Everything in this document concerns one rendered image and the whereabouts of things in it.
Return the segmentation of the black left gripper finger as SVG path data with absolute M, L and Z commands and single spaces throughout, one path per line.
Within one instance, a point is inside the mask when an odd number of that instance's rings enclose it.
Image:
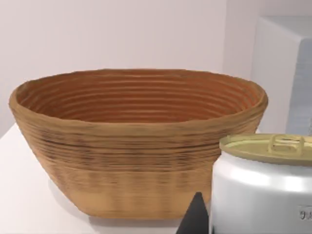
M 209 234 L 209 215 L 201 192 L 196 192 L 177 234 Z

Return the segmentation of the white can with gold lid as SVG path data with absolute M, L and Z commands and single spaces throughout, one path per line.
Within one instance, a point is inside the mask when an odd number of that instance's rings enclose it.
M 213 165 L 209 234 L 312 234 L 312 136 L 226 136 Z

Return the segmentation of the pale microwave oven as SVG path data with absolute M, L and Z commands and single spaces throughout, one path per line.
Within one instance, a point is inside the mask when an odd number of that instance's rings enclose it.
M 261 132 L 312 136 L 312 16 L 259 19 L 251 78 L 269 97 Z

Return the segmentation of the brown woven basket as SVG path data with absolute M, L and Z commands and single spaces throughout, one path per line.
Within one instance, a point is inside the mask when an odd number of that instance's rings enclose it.
M 103 218 L 184 216 L 211 199 L 221 138 L 256 132 L 268 106 L 257 83 L 209 71 L 99 69 L 33 79 L 9 108 L 50 179 Z

